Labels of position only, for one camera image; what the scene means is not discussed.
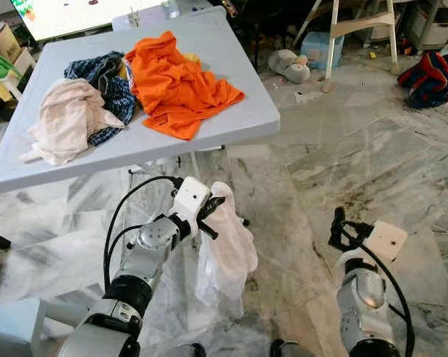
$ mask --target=monitor screen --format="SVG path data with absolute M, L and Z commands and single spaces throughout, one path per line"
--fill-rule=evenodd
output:
M 36 41 L 111 23 L 162 0 L 11 0 Z

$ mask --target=pink cloth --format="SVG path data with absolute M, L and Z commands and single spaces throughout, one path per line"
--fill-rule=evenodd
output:
M 39 120 L 28 130 L 36 139 L 32 150 L 19 158 L 43 158 L 52 165 L 73 160 L 88 148 L 87 139 L 94 132 L 124 127 L 104 104 L 100 91 L 86 80 L 58 80 L 42 99 Z

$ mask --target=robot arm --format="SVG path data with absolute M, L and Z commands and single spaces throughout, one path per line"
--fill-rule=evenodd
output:
M 350 225 L 358 234 L 348 245 L 341 242 L 341 234 L 347 236 L 343 224 Z M 377 264 L 367 255 L 367 249 L 361 249 L 361 245 L 364 242 L 373 254 L 390 262 L 396 258 L 406 238 L 405 231 L 388 223 L 376 221 L 372 226 L 347 222 L 342 208 L 334 212 L 329 245 L 343 251 L 340 264 L 345 269 L 345 276 L 337 293 L 337 303 L 341 312 L 341 339 L 351 357 L 400 356 L 388 319 L 386 281 L 378 274 Z
M 193 177 L 181 185 L 168 216 L 140 228 L 136 244 L 121 263 L 109 289 L 63 344 L 59 357 L 136 357 L 143 316 L 159 283 L 169 253 L 187 237 L 205 230 L 202 219 L 224 198 L 210 198 L 210 189 Z

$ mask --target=stuffed toy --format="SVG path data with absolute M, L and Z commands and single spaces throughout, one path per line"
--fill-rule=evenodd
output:
M 290 50 L 277 50 L 268 59 L 268 66 L 273 72 L 285 76 L 293 83 L 301 84 L 310 77 L 305 55 L 297 56 Z

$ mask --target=blue checkered shirt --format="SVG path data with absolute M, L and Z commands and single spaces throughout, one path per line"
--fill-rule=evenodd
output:
M 71 62 L 64 71 L 65 78 L 86 79 L 98 89 L 105 101 L 104 109 L 112 112 L 118 119 L 128 125 L 134 111 L 134 95 L 129 91 L 127 80 L 117 76 L 122 65 L 123 53 L 112 51 L 105 56 L 82 59 Z M 121 129 L 105 128 L 94 133 L 88 142 L 94 146 L 113 138 Z

